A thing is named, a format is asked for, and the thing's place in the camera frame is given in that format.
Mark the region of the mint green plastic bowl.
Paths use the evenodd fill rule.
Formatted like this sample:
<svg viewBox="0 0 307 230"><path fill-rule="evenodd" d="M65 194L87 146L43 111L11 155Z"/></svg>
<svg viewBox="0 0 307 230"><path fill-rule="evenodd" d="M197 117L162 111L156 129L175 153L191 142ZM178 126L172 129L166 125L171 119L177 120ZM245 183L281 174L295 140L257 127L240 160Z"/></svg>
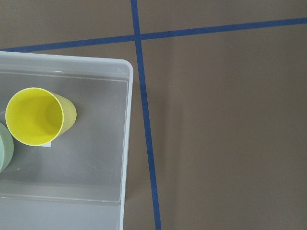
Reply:
<svg viewBox="0 0 307 230"><path fill-rule="evenodd" d="M0 124L0 171L2 172L11 162L14 152L13 138L7 127Z"/></svg>

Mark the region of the yellow plastic cup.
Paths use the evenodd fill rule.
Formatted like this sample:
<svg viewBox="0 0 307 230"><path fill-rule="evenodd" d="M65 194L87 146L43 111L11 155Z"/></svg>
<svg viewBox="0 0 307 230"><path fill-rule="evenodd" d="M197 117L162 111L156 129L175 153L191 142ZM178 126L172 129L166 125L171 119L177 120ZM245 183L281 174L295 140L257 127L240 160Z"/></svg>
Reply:
<svg viewBox="0 0 307 230"><path fill-rule="evenodd" d="M52 142L69 130L76 118L76 108L69 99L36 87L17 92L5 112L8 130L29 146Z"/></svg>

